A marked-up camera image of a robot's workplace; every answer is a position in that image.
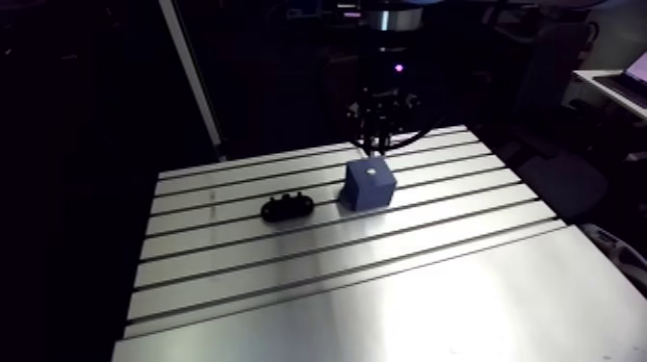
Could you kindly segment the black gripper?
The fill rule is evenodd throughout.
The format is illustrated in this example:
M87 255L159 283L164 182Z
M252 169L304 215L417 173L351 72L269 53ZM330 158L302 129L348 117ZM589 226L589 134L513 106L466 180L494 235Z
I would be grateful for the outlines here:
M418 131L394 140L420 106L413 91L411 64L405 47L371 48L359 57L356 99L346 109L350 143L367 155L384 155L423 136Z

